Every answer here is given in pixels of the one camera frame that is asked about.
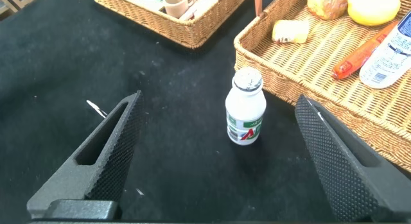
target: white mug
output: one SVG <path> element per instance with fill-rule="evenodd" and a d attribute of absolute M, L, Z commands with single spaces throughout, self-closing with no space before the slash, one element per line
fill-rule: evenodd
<path fill-rule="evenodd" d="M 196 0 L 192 0 L 192 2 L 188 3 L 188 0 L 162 0 L 164 3 L 164 7 L 166 8 L 166 12 L 168 15 L 171 15 L 175 18 L 180 18 L 188 8 L 195 3 Z"/>

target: blue label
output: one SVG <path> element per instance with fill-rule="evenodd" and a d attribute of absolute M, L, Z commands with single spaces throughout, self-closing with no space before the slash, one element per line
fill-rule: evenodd
<path fill-rule="evenodd" d="M 409 11 L 408 14 L 403 17 L 401 22 L 399 22 L 398 30 L 403 35 L 411 37 L 411 11 Z"/>

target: sponge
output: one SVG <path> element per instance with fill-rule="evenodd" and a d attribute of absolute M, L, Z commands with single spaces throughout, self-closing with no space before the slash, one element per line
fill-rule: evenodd
<path fill-rule="evenodd" d="M 272 40 L 276 42 L 305 43 L 310 32 L 308 21 L 278 20 L 272 30 Z"/>

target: white bottle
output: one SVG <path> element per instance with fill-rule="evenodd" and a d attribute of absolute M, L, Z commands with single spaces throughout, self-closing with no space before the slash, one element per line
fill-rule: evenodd
<path fill-rule="evenodd" d="M 240 69 L 232 79 L 232 89 L 225 99 L 227 133 L 239 145 L 256 141 L 267 105 L 261 73 L 252 67 Z"/>
<path fill-rule="evenodd" d="M 394 84 L 411 68 L 411 12 L 374 51 L 360 71 L 365 85 L 383 89 Z"/>

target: small bottle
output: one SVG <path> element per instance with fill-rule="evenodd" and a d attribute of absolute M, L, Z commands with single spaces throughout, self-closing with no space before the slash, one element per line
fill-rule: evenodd
<path fill-rule="evenodd" d="M 227 133 L 239 145 L 256 141 L 267 105 L 262 91 L 261 73 L 252 67 L 236 72 L 232 89 L 225 99 Z"/>
<path fill-rule="evenodd" d="M 411 12 L 388 34 L 360 71 L 365 85 L 383 89 L 411 68 Z"/>

